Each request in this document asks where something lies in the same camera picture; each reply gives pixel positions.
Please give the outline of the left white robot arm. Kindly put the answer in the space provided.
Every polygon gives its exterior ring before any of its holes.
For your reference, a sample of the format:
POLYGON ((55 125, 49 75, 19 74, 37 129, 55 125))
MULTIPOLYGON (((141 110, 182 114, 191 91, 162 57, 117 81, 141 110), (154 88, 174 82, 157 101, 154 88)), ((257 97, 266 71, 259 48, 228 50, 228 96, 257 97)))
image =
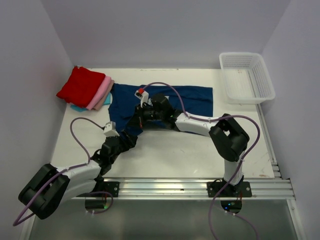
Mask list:
POLYGON ((138 137, 123 131, 109 136, 88 163, 57 168, 43 165, 18 195, 18 200, 43 220, 52 215, 60 203, 79 195, 103 193, 103 175, 109 172, 117 157, 136 146, 138 137))

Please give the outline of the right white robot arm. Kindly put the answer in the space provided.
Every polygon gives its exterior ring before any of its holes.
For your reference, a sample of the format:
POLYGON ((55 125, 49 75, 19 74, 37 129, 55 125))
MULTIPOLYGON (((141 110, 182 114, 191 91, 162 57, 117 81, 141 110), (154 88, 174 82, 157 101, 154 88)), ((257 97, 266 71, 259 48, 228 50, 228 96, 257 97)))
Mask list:
POLYGON ((137 91, 140 103, 126 124, 130 130, 142 130, 162 126, 168 130, 197 134, 211 138, 217 152, 224 159, 223 192, 235 196, 243 180, 241 157, 250 140, 245 130, 229 114, 222 120, 205 118, 175 109, 162 93, 149 97, 147 92, 137 91))

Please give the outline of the dark blue t shirt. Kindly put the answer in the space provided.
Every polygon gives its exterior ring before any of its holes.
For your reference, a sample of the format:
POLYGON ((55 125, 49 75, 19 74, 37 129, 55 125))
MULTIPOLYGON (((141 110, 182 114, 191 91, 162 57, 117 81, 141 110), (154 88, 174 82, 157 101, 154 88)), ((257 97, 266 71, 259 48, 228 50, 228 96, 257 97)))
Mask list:
MULTIPOLYGON (((143 85, 127 85, 115 83, 111 89, 112 103, 109 106, 109 118, 115 123, 116 130, 121 132, 126 130, 129 134, 138 136, 143 130, 139 127, 126 126, 135 112, 136 105, 140 100, 135 96, 135 92, 143 88, 143 85)), ((199 116, 212 117, 214 112, 214 89, 202 86, 174 86, 174 89, 165 85, 151 85, 146 91, 152 97, 155 94, 164 94, 173 108, 181 110, 181 96, 186 112, 199 116)))

